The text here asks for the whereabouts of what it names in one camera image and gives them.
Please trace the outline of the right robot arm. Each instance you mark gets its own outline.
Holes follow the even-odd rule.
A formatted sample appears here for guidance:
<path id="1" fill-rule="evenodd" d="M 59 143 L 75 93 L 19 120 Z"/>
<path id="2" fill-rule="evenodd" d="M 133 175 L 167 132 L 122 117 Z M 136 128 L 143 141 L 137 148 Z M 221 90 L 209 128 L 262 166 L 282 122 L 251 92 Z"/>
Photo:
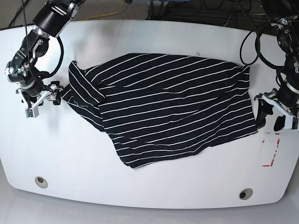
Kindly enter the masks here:
<path id="1" fill-rule="evenodd" d="M 73 20 L 78 10 L 84 5 L 83 0 L 49 0 L 33 19 L 34 28 L 26 31 L 20 49 L 7 63 L 5 75 L 9 82 L 17 83 L 27 118 L 39 115 L 38 107 L 45 100 L 54 105 L 61 103 L 60 92 L 64 89 L 59 81 L 45 85 L 43 80 L 53 77 L 61 67 L 64 47 L 60 34 L 66 25 Z M 50 37 L 57 39 L 60 46 L 60 57 L 56 68 L 51 72 L 39 71 L 35 64 L 49 48 Z"/>

